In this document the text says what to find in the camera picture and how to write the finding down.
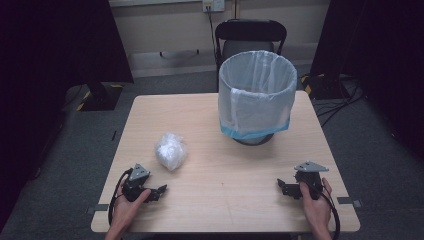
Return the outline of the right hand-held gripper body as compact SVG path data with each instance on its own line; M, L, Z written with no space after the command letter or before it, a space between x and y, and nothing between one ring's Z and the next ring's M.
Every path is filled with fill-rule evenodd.
M320 173L328 172L329 169L312 161L306 161L294 167L297 182L304 182L309 187L309 193L313 200L317 200L323 191Z

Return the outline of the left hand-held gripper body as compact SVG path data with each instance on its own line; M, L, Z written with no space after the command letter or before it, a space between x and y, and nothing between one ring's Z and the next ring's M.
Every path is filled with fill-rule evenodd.
M134 202L145 190L144 183L149 176L150 172L139 163L129 169L128 177L122 187L122 193L129 202Z

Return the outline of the white plastic bag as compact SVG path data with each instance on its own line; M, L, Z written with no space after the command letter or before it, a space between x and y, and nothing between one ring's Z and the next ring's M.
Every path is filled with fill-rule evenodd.
M174 133L165 133L155 145L158 161L169 171L179 168L187 157L183 137Z

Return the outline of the trash bin with white liner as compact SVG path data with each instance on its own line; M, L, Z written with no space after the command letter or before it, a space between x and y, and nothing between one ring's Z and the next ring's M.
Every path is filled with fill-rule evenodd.
M219 70L221 131L233 139L254 139L290 125L297 70L269 51L247 51L225 60Z

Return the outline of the person's left hand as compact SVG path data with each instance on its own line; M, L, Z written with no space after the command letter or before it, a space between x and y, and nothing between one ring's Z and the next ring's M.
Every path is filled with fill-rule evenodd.
M110 230L123 234L137 216L140 206L149 197L150 193L150 189L145 189L133 202L128 201L125 196L118 197L114 204Z

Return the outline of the person's right hand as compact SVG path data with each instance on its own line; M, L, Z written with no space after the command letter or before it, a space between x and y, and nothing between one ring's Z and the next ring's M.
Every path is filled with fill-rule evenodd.
M331 195L331 186L326 178L322 179L324 190L322 195L313 200L306 183L300 183L300 191L303 195L303 209L305 217L314 234L328 233L328 224L331 218L331 207L328 203Z

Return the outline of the grey tape strip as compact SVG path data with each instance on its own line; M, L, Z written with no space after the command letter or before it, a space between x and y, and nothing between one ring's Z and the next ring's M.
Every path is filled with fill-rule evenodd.
M93 215L97 211L107 211L109 209L108 204L96 204L95 206L90 206L86 209L86 213Z
M361 208L363 206L361 200L354 200L350 197L337 197L339 204L352 205L354 208Z

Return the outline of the black stand base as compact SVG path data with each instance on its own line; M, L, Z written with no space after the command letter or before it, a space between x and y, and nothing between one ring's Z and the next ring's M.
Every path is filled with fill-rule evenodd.
M113 111L123 90L120 84L89 83L89 91L78 105L78 111Z
M325 74L317 76L305 74L300 78L300 82L310 99L346 99L350 96L339 79L331 80Z

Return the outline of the black curtain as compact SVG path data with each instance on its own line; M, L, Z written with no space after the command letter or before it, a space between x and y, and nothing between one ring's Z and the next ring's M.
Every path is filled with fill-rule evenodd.
M109 0L0 0L0 232L67 90L131 79Z
M357 77L424 160L424 0L330 0L311 73Z

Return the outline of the black folding chair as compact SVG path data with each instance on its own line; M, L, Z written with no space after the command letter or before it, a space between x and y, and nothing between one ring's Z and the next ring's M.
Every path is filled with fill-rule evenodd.
M265 50L280 55L286 37L286 28L274 20L230 19L222 22L215 29L217 69L231 56L245 51Z

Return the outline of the white wall socket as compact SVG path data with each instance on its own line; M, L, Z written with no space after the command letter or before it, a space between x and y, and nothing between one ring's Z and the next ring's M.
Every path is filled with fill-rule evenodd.
M223 12L225 10L225 0L202 0L202 11Z

